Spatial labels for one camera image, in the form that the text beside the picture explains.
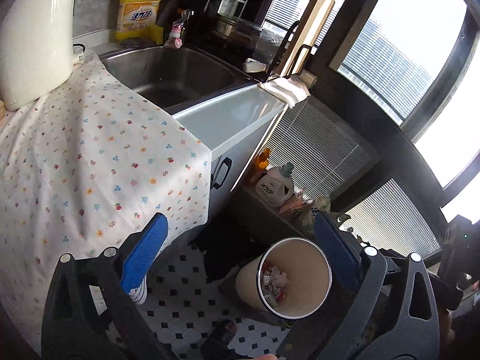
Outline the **person's right hand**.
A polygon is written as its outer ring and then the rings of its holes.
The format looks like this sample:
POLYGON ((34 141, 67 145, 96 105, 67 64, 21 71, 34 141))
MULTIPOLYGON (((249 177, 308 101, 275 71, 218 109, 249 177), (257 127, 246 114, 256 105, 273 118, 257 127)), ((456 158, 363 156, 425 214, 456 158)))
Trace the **person's right hand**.
POLYGON ((479 349, 479 302, 455 318, 441 302, 437 303, 437 311, 442 358, 473 358, 473 351, 479 349))

